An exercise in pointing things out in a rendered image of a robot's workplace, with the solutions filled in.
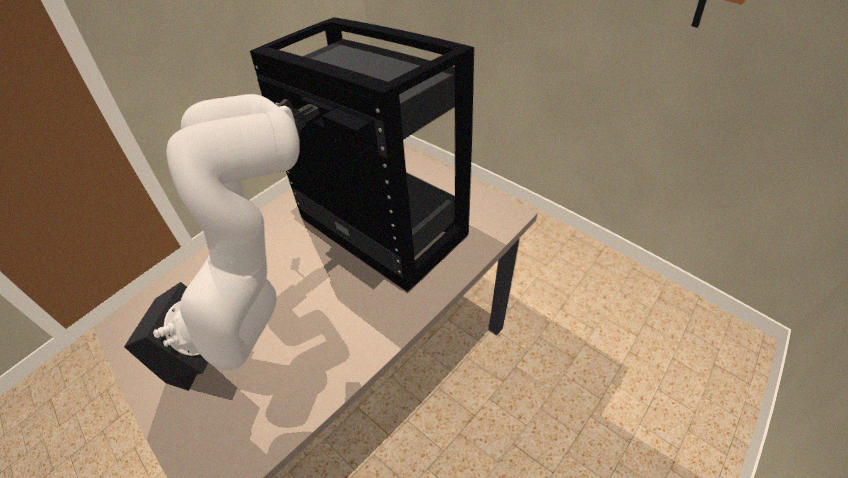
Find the black equipment rack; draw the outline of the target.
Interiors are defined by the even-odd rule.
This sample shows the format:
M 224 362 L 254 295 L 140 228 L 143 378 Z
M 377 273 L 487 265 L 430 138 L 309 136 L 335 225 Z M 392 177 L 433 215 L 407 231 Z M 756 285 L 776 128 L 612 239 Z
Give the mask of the black equipment rack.
M 323 31 L 328 46 L 304 57 L 280 50 Z M 430 61 L 342 31 L 442 56 Z M 301 218 L 410 292 L 469 234 L 474 47 L 333 17 L 250 53 L 262 96 L 319 108 L 286 171 Z M 454 107 L 455 196 L 406 172 L 403 142 Z

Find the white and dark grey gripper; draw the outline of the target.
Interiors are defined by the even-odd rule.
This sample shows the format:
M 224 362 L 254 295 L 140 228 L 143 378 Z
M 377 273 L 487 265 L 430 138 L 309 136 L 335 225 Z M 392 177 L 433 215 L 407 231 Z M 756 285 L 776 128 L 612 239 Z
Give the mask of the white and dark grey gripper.
M 287 99 L 282 100 L 280 103 L 275 103 L 278 107 L 284 110 L 293 120 L 296 125 L 299 141 L 300 141 L 300 132 L 302 128 L 306 125 L 306 122 L 315 118 L 315 116 L 319 115 L 319 108 L 312 104 L 307 104 L 300 109 L 293 108 L 291 102 Z M 291 109 L 290 109 L 291 108 Z M 294 116 L 294 117 L 293 117 Z M 301 118 L 300 118 L 301 117 Z

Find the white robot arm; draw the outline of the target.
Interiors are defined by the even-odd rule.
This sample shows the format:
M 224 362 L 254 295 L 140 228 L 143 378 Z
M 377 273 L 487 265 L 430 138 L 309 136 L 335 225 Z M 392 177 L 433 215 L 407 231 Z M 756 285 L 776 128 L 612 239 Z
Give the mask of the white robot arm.
M 168 141 L 167 162 L 210 256 L 167 312 L 164 327 L 153 331 L 166 336 L 164 346 L 201 354 L 223 370 L 245 363 L 277 295 L 266 279 L 264 218 L 244 197 L 241 180 L 288 171 L 299 148 L 291 117 L 263 96 L 205 100 L 186 110 L 181 130 Z

